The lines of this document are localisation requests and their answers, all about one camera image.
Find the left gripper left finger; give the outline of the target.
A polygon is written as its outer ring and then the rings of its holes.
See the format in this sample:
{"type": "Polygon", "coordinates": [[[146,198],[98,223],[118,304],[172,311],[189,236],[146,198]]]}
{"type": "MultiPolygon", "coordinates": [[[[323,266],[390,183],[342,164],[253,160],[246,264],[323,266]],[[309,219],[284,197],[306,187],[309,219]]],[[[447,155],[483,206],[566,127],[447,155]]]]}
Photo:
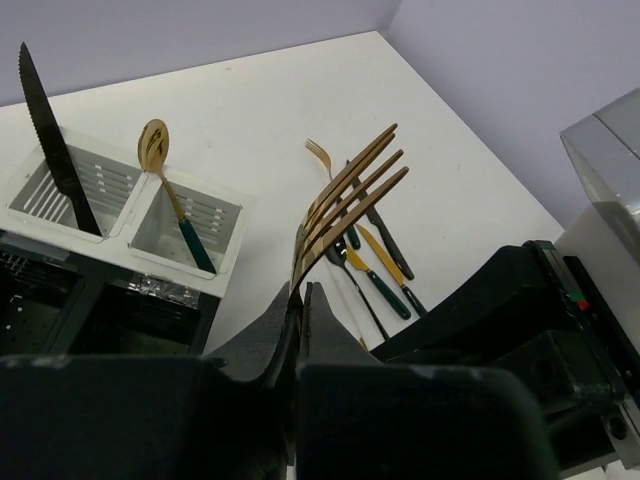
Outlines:
{"type": "Polygon", "coordinates": [[[289,304],[285,283],[267,309],[246,328],[204,358],[231,380],[275,388],[293,369],[301,336],[300,297],[289,304]]]}

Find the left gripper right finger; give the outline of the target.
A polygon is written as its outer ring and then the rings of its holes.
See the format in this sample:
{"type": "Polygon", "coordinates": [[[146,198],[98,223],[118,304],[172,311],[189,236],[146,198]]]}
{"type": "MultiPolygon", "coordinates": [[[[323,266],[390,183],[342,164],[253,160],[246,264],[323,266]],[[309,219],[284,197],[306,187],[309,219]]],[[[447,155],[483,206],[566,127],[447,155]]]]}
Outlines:
{"type": "Polygon", "coordinates": [[[307,284],[303,326],[303,368],[346,370],[383,366],[339,321],[319,282],[307,284]]]}

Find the gold spoon green handle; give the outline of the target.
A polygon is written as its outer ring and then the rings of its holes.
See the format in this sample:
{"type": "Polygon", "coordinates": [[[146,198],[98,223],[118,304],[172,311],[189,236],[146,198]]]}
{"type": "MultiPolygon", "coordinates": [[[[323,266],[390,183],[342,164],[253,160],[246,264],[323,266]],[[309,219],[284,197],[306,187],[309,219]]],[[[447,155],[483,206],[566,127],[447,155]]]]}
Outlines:
{"type": "Polygon", "coordinates": [[[164,174],[163,167],[168,157],[169,143],[169,131],[166,123],[160,119],[149,120],[143,127],[137,143],[139,164],[144,172],[155,174],[161,180],[176,215],[179,229],[196,266],[200,270],[216,274],[217,270],[211,258],[164,174]]]}

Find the black serrated knife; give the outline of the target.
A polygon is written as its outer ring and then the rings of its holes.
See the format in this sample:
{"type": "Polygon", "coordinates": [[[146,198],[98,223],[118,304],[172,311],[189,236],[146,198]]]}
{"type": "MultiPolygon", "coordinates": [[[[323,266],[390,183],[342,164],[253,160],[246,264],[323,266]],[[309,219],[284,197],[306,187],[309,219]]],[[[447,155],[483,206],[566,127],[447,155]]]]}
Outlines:
{"type": "Polygon", "coordinates": [[[20,45],[18,62],[29,115],[54,184],[70,200],[79,229],[101,236],[100,227],[25,42],[20,45]]]}

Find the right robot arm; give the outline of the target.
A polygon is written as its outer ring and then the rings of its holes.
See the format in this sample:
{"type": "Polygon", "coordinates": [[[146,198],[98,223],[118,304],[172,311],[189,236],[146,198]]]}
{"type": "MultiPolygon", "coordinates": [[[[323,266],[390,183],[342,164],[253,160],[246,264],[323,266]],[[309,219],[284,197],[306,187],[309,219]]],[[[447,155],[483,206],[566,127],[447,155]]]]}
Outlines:
{"type": "Polygon", "coordinates": [[[638,351],[582,261],[548,241],[500,248],[373,353],[511,372],[536,397],[566,475],[639,465],[638,351]]]}

